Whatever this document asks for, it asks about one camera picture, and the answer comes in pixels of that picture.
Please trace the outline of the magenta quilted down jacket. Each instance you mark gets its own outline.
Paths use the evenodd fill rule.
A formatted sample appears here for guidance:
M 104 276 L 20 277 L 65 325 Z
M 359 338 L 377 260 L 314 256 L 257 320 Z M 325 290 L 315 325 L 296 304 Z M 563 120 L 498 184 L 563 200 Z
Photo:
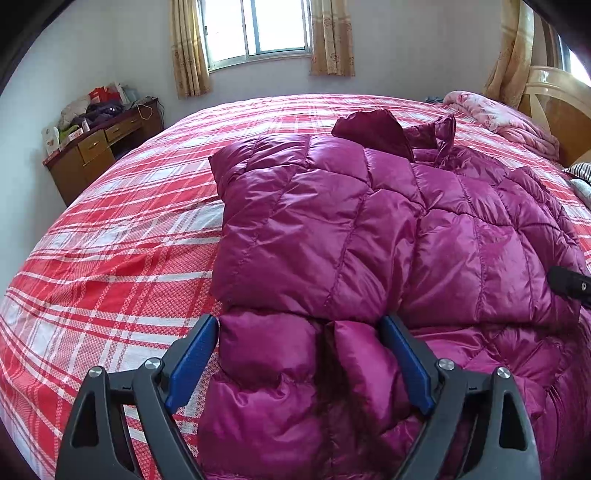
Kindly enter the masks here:
M 384 479 L 422 428 L 376 325 L 440 357 L 508 368 L 542 476 L 590 449 L 590 326 L 555 295 L 586 274 L 562 205 L 528 168 L 454 142 L 456 122 L 379 110 L 331 135 L 263 135 L 211 156 L 224 203 L 212 292 L 219 369 L 198 426 L 211 479 Z

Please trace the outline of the grey patterned pillow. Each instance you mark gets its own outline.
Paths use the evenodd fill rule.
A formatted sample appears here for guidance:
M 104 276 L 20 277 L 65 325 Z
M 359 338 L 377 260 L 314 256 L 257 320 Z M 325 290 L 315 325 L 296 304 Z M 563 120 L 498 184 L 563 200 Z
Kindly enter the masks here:
M 578 178 L 571 179 L 570 184 L 575 195 L 588 209 L 591 209 L 591 186 L 586 181 Z

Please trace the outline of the black white striped pillow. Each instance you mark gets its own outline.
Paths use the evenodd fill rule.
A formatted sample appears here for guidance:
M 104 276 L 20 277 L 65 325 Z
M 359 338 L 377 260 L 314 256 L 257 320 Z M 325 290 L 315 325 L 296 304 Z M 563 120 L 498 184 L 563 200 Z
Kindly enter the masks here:
M 573 163 L 567 168 L 563 169 L 563 172 L 581 179 L 587 183 L 591 183 L 591 163 L 590 162 L 578 162 Z

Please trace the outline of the pink floral folded quilt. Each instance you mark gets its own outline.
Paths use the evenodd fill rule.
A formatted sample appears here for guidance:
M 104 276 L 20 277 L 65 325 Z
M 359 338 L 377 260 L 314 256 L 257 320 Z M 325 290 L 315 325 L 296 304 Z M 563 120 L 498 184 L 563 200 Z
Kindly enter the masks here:
M 452 91 L 443 100 L 470 115 L 487 130 L 548 160 L 558 162 L 560 143 L 527 115 L 495 100 L 468 91 Z

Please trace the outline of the red white plaid bed sheet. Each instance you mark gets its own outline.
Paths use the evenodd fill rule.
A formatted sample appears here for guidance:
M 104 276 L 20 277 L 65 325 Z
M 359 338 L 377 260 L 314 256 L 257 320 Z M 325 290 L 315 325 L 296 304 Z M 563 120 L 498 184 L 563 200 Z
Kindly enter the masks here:
M 118 160 L 56 220 L 1 303 L 1 419 L 42 479 L 56 473 L 63 431 L 87 371 L 137 368 L 160 356 L 198 317 L 221 317 L 213 270 L 224 203 L 211 156 L 263 135 L 331 135 L 339 119 L 390 112 L 405 128 L 453 117 L 454 142 L 509 169 L 528 168 L 562 205 L 569 191 L 546 160 L 455 106 L 379 96 L 290 96 L 192 114 Z M 573 221 L 587 272 L 590 227 Z M 198 426 L 218 372 L 177 420 L 197 456 Z

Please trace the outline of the cream and wood headboard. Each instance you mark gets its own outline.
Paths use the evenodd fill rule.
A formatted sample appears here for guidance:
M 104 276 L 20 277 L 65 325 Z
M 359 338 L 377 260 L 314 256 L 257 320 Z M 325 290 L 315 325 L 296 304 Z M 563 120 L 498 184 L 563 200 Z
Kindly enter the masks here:
M 558 139 L 564 167 L 590 162 L 589 86 L 564 70 L 532 66 L 519 110 Z

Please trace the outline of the beige curtain by headboard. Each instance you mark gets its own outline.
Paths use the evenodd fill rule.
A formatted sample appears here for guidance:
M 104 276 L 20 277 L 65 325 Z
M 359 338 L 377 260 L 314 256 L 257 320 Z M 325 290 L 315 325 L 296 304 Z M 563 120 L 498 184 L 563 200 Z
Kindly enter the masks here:
M 532 61 L 535 19 L 524 1 L 502 2 L 501 47 L 484 87 L 484 95 L 517 109 L 521 103 Z

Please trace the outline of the window behind headboard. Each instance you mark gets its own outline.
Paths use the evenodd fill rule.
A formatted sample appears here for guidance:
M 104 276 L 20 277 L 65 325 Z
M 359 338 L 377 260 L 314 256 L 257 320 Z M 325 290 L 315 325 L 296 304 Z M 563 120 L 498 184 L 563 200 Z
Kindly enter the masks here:
M 578 81 L 591 86 L 590 76 L 575 52 L 568 47 L 553 26 L 546 21 L 543 21 L 542 25 L 546 45 L 547 65 L 566 71 Z

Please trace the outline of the brown wooden desk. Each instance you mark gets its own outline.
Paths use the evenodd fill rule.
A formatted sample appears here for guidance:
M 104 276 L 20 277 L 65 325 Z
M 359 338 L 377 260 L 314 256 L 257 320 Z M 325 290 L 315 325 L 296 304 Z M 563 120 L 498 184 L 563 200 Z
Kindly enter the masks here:
M 117 160 L 163 131 L 162 105 L 145 97 L 119 116 L 72 140 L 44 161 L 69 206 Z

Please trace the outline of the right beige curtain panel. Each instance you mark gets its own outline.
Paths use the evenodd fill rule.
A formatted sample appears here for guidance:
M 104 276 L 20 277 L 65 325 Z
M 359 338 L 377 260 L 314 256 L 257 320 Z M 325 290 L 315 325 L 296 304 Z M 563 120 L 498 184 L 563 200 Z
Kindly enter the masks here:
M 311 74 L 356 76 L 352 21 L 346 0 L 311 1 Z

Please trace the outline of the beige curtain panel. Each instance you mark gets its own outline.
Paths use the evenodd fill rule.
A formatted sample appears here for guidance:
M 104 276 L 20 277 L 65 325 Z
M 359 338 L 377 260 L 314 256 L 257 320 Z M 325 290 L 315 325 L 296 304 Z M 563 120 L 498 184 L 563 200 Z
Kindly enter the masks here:
M 346 0 L 311 1 L 311 74 L 356 76 L 352 21 Z
M 180 99 L 205 95 L 211 90 L 199 14 L 195 0 L 169 2 L 172 68 Z

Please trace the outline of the clutter pile on desk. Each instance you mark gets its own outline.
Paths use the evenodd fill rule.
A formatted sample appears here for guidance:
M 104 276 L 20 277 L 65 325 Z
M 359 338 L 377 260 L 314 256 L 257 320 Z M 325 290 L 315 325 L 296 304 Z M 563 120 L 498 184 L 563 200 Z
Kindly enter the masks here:
M 79 129 L 83 132 L 121 114 L 125 108 L 139 99 L 137 90 L 111 82 L 107 86 L 94 88 L 66 105 L 56 124 L 42 130 L 46 156 L 51 156 L 66 145 L 66 139 Z

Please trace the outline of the left beige curtain panel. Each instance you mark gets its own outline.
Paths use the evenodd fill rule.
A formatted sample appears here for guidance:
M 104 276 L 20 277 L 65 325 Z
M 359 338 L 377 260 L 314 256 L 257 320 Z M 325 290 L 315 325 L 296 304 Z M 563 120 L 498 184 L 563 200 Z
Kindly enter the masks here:
M 205 95 L 211 90 L 199 14 L 195 0 L 169 2 L 172 68 L 180 99 Z

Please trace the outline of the sliding window beside desk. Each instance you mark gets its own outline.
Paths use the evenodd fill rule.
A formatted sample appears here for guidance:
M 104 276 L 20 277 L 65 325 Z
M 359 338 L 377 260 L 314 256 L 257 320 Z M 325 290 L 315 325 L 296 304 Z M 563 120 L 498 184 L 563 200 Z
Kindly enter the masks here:
M 308 1 L 211 0 L 197 5 L 211 70 L 311 51 Z

